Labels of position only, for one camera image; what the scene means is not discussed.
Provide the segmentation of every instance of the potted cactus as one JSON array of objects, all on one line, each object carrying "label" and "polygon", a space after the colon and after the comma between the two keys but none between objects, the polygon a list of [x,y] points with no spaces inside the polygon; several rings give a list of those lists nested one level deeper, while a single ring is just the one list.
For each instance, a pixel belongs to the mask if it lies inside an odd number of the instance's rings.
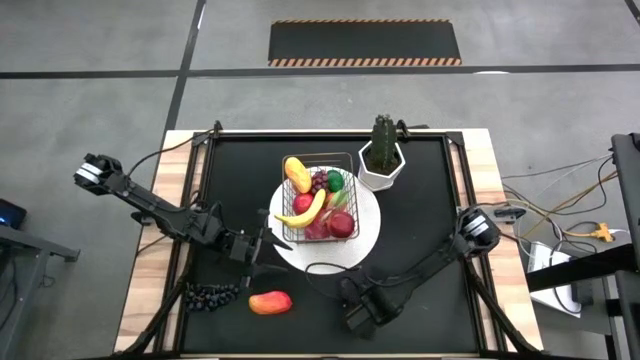
[{"label": "potted cactus", "polygon": [[378,115],[371,131],[371,141],[358,152],[358,179],[371,191],[390,188],[404,167],[404,156],[396,140],[396,127],[391,117]]}]

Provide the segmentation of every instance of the white pot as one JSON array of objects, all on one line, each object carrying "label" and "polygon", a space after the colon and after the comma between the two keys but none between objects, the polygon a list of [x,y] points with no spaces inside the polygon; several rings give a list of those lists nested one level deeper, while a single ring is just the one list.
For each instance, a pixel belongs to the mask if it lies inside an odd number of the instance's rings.
[{"label": "white pot", "polygon": [[380,175],[374,172],[367,170],[367,166],[364,162],[364,153],[371,146],[371,141],[369,141],[365,146],[358,151],[358,156],[360,157],[360,169],[358,170],[358,179],[362,181],[362,183],[369,188],[371,191],[381,191],[386,190],[393,185],[393,181],[398,177],[400,171],[404,167],[404,155],[402,155],[402,150],[400,150],[400,146],[396,143],[396,151],[398,152],[398,157],[400,158],[400,165],[389,175]]}]

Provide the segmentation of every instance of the banana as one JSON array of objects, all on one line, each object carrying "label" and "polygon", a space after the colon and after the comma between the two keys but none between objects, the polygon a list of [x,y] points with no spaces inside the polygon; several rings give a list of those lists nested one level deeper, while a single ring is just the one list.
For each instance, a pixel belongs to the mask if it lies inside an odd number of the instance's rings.
[{"label": "banana", "polygon": [[324,198],[326,194],[327,193],[324,189],[318,190],[316,196],[313,197],[313,202],[311,203],[309,210],[307,210],[303,214],[300,214],[298,216],[275,215],[275,217],[290,228],[303,228],[311,224],[316,215],[318,215],[318,212],[320,212],[320,209],[322,209],[322,205],[324,204]]}]

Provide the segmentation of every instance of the orange and black striped edge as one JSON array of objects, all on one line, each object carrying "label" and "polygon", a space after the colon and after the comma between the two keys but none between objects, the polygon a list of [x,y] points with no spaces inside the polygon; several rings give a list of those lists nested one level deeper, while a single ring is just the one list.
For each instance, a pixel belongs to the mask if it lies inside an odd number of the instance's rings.
[{"label": "orange and black striped edge", "polygon": [[[287,23],[410,23],[410,22],[449,22],[449,19],[322,19],[322,20],[276,20],[273,24]],[[315,59],[273,59],[269,66],[274,67],[356,67],[356,66],[458,66],[460,58],[315,58]]]},{"label": "orange and black striped edge", "polygon": [[315,19],[315,20],[276,20],[272,24],[302,23],[340,23],[340,22],[449,22],[449,19]]}]

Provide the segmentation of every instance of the green fruit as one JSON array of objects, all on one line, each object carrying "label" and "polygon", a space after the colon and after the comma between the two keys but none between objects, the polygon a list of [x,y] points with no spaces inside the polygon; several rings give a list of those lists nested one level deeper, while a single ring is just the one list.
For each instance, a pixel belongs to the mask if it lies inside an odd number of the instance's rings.
[{"label": "green fruit", "polygon": [[336,192],[342,190],[344,187],[344,179],[342,175],[336,170],[327,171],[327,177],[329,181],[329,191]]},{"label": "green fruit", "polygon": [[327,204],[327,209],[337,208],[339,210],[344,210],[347,206],[347,201],[349,200],[349,194],[347,194],[346,190],[340,190],[337,193],[334,193]]}]

